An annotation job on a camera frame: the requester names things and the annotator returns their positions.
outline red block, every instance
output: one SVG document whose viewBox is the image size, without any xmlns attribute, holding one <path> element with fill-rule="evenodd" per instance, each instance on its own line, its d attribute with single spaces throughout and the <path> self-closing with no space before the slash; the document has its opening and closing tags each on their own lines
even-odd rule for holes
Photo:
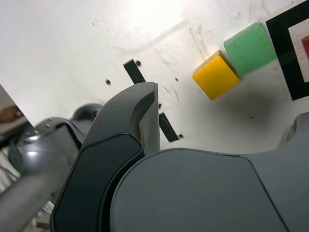
<svg viewBox="0 0 309 232">
<path fill-rule="evenodd" d="M 305 51 L 307 53 L 307 57 L 309 59 L 309 36 L 303 38 L 301 41 L 303 42 L 303 46 L 305 48 Z"/>
</svg>

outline screw hole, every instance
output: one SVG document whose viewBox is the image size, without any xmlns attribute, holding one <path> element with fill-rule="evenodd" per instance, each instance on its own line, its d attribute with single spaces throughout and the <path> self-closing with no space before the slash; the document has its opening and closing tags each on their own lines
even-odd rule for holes
<svg viewBox="0 0 309 232">
<path fill-rule="evenodd" d="M 141 66 L 141 62 L 139 60 L 136 60 L 135 63 L 137 67 Z"/>
</svg>

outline white surface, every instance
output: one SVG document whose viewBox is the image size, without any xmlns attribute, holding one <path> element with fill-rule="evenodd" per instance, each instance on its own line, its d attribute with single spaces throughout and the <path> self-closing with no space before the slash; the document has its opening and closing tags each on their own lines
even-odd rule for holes
<svg viewBox="0 0 309 232">
<path fill-rule="evenodd" d="M 309 82 L 309 59 L 301 41 L 309 36 L 309 19 L 290 27 L 289 32 L 304 81 Z"/>
<path fill-rule="evenodd" d="M 277 60 L 214 101 L 191 76 L 224 40 L 289 3 L 1 0 L 0 83 L 36 124 L 108 101 L 132 85 L 123 64 L 138 59 L 146 81 L 159 84 L 159 102 L 177 134 L 201 135 L 208 150 L 272 149 L 309 111 L 308 98 L 291 101 Z"/>
</svg>

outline green cube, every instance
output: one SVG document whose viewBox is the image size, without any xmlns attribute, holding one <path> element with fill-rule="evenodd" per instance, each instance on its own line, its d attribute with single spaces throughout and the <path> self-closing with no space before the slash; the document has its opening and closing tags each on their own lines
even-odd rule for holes
<svg viewBox="0 0 309 232">
<path fill-rule="evenodd" d="M 224 47 L 240 76 L 277 58 L 261 23 L 255 23 L 224 42 Z"/>
</svg>

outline yellow cube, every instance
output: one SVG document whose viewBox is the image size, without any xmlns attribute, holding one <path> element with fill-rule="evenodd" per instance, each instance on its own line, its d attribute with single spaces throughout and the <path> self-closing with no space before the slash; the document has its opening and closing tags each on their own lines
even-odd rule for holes
<svg viewBox="0 0 309 232">
<path fill-rule="evenodd" d="M 193 80 L 213 100 L 235 86 L 239 79 L 218 51 L 193 74 Z"/>
</svg>

